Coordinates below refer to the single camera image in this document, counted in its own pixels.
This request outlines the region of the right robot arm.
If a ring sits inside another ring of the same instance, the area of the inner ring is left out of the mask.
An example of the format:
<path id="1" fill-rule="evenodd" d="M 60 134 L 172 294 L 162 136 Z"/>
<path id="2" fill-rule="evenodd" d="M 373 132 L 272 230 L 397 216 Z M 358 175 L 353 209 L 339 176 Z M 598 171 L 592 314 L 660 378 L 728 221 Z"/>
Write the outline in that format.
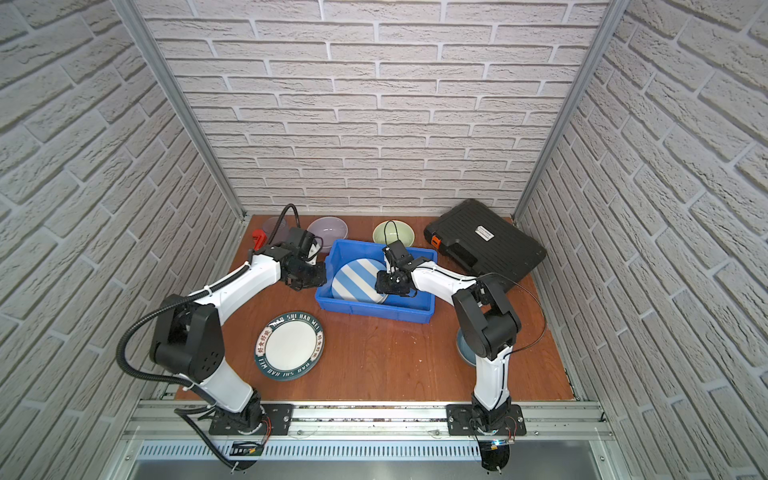
<path id="1" fill-rule="evenodd" d="M 475 354 L 474 426 L 483 432 L 502 428 L 511 408 L 509 361 L 522 329 L 504 281 L 497 274 L 462 275 L 425 257 L 415 258 L 401 241 L 386 245 L 383 253 L 385 268 L 377 273 L 377 292 L 426 292 L 454 307 L 465 343 Z"/>

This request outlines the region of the green rimmed white plate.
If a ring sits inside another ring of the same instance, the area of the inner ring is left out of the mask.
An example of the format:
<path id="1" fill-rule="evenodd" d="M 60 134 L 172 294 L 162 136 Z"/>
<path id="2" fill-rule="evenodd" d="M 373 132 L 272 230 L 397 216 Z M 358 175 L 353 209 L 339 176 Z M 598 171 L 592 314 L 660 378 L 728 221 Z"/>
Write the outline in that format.
<path id="1" fill-rule="evenodd" d="M 306 375 L 318 363 L 324 347 L 324 329 L 316 317 L 306 312 L 287 312 L 261 331 L 254 360 L 267 378 L 287 382 Z"/>

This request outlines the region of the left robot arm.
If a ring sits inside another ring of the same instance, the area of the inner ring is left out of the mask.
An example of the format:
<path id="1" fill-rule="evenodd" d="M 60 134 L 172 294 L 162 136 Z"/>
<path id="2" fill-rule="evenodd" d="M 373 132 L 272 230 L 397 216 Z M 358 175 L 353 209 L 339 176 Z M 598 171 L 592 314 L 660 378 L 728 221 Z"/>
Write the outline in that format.
<path id="1" fill-rule="evenodd" d="M 185 388 L 234 424 L 240 433 L 256 431 L 263 417 L 259 394 L 227 363 L 222 325 L 262 290 L 283 282 L 302 290 L 325 284 L 317 261 L 321 238 L 293 227 L 284 242 L 249 252 L 243 265 L 188 298 L 171 295 L 157 317 L 150 359 L 180 379 Z"/>

